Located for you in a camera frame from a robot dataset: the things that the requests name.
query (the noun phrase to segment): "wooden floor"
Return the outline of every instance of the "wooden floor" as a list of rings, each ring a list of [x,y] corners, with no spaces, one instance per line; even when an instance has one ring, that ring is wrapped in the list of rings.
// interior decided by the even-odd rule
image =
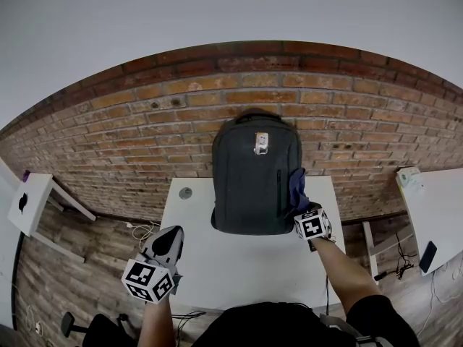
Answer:
[[[408,224],[407,216],[372,223],[375,242],[384,240]],[[361,265],[368,266],[361,225],[343,227],[347,254]],[[133,258],[138,242],[132,238],[132,229],[124,222],[99,218],[95,223],[86,221],[73,212],[60,213],[47,207],[39,231],[87,259],[83,265],[63,257],[35,239],[24,240],[18,266],[17,323],[19,332],[14,344],[9,342],[11,333],[0,330],[2,346],[77,346],[82,336],[73,333],[69,339],[61,335],[59,326],[66,311],[76,317],[76,324],[86,326],[93,316],[103,313],[115,320],[119,313],[126,313],[135,327],[141,325],[144,305],[133,299],[124,289],[120,277],[127,259]],[[403,243],[406,253],[416,254],[414,239]],[[395,270],[398,253],[394,247],[378,259],[378,270]],[[459,295],[463,276],[456,280],[461,255],[447,267],[436,271],[436,294],[441,301]],[[408,270],[402,280],[389,275],[380,282],[397,311],[419,331],[430,311],[432,275],[422,277],[418,269]],[[420,334],[422,346],[463,346],[463,297],[441,304],[433,297],[433,312],[427,327]],[[187,307],[173,305],[174,312],[187,313]],[[323,307],[316,312],[324,312]],[[330,308],[330,313],[344,316],[340,305]],[[190,344],[214,321],[218,312],[190,321],[182,335],[183,346]],[[44,325],[43,337],[33,331],[37,321]]]

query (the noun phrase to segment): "brick wall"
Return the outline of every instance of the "brick wall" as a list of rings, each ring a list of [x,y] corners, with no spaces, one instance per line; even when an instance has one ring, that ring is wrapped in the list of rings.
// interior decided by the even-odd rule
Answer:
[[[463,90],[375,53],[301,42],[185,48],[107,69],[0,132],[20,176],[56,176],[100,213],[160,219],[172,177],[211,176],[221,124],[246,107],[300,131],[309,175],[332,175],[343,219],[404,209],[400,166],[463,166]]]

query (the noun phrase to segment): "blue cloth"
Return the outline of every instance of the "blue cloth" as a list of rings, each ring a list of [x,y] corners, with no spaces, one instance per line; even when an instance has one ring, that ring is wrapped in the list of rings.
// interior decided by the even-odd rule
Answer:
[[[304,193],[305,188],[305,169],[298,168],[289,177],[289,204],[291,214],[298,215],[307,212],[309,208],[309,198]]]

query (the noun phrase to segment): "black shirt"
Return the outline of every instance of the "black shirt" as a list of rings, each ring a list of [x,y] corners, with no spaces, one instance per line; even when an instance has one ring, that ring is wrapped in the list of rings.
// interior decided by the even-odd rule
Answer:
[[[364,336],[383,337],[393,347],[419,347],[412,328],[385,296],[358,301],[347,322]],[[352,346],[351,335],[322,324],[301,304],[252,304],[226,310],[193,347],[213,346]]]

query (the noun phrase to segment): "backpack zipper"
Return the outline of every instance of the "backpack zipper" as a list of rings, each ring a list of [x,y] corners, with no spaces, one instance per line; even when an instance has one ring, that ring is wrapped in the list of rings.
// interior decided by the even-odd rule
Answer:
[[[276,217],[281,215],[281,170],[276,172]]]

